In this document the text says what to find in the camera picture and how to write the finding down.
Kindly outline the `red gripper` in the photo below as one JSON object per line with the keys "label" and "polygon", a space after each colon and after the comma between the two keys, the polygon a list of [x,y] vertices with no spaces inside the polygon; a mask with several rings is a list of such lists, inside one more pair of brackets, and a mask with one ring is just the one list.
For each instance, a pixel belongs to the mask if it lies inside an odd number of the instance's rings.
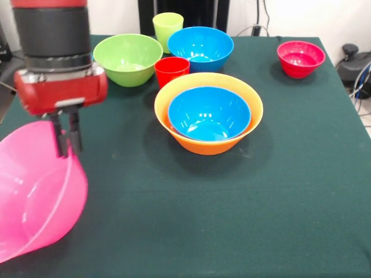
{"label": "red gripper", "polygon": [[[68,157],[69,138],[58,113],[54,112],[73,105],[88,107],[103,102],[107,97],[108,79],[103,68],[94,65],[90,70],[90,75],[86,75],[85,70],[45,74],[43,81],[40,75],[26,69],[14,74],[14,84],[26,111],[32,115],[50,114],[59,158]],[[72,149],[82,152],[78,107],[70,108],[69,123]]]}

